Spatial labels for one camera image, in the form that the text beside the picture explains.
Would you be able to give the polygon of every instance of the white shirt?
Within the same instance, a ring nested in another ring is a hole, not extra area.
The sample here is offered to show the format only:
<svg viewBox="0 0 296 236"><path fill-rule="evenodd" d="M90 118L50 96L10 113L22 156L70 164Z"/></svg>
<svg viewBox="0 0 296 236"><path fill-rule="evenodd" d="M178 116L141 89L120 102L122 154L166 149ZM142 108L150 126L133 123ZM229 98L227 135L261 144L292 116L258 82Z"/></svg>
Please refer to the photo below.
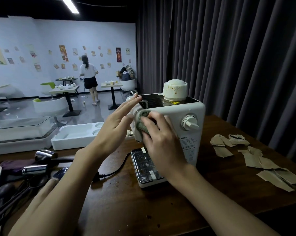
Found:
<svg viewBox="0 0 296 236"><path fill-rule="evenodd" d="M83 75L85 78L92 78L93 76L95 76L95 73L97 71L97 68L95 68L93 64L89 63L88 69L86 69L85 64L80 65L80 74Z"/></svg>

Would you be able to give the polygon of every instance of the black shorts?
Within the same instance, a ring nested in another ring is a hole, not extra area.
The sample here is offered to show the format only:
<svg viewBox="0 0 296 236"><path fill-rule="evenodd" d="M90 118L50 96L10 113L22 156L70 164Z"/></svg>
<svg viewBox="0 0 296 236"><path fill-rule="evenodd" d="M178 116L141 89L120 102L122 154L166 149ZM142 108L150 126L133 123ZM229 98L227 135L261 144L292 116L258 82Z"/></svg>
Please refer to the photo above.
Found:
<svg viewBox="0 0 296 236"><path fill-rule="evenodd" d="M93 87L97 87L98 83L95 79L95 76L92 78L85 78L85 89L92 89Z"/></svg>

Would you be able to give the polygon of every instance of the curtain fold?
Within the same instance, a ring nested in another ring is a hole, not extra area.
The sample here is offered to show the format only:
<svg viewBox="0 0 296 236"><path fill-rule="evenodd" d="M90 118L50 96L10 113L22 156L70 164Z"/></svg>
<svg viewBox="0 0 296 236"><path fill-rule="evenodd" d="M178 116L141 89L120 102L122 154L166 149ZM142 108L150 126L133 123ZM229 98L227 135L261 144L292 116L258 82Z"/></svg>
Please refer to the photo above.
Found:
<svg viewBox="0 0 296 236"><path fill-rule="evenodd" d="M141 0L141 93L189 96L296 162L296 0Z"/></svg>

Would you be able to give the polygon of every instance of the white coffee machine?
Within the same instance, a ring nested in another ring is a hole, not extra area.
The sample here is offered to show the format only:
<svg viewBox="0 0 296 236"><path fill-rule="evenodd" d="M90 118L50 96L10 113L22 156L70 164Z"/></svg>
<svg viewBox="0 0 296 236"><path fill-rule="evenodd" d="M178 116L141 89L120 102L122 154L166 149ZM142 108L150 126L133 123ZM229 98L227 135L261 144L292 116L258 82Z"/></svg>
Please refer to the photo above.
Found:
<svg viewBox="0 0 296 236"><path fill-rule="evenodd" d="M196 165L201 132L205 117L205 105L187 96L187 83L172 79L164 84L163 93L141 95L143 100L132 110L133 115L146 109L168 115L180 139L188 163ZM142 135L136 128L135 120L131 129L137 142ZM140 187L147 187L166 181L154 166L149 153L144 148L132 150L132 162Z"/></svg>

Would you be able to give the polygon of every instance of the right hand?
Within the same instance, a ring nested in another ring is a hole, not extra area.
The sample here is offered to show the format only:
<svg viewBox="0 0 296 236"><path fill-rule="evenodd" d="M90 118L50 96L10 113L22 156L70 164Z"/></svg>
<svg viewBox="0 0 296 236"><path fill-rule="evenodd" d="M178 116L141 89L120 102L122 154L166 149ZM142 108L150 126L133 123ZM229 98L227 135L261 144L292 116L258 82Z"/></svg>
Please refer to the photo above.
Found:
<svg viewBox="0 0 296 236"><path fill-rule="evenodd" d="M160 130L150 118L156 120ZM143 142L159 173L167 180L180 174L187 161L169 117L151 111L148 117L141 117L141 120L150 134L143 132Z"/></svg>

